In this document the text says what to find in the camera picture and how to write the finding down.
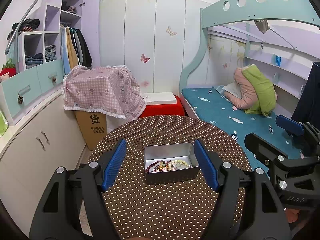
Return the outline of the person right hand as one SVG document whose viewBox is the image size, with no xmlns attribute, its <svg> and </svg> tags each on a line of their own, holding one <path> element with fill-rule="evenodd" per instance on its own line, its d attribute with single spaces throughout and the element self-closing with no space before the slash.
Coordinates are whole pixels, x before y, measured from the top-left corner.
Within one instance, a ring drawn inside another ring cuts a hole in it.
<svg viewBox="0 0 320 240">
<path fill-rule="evenodd" d="M 289 224 L 294 223 L 298 219 L 299 210 L 285 209 L 285 215 Z"/>
</svg>

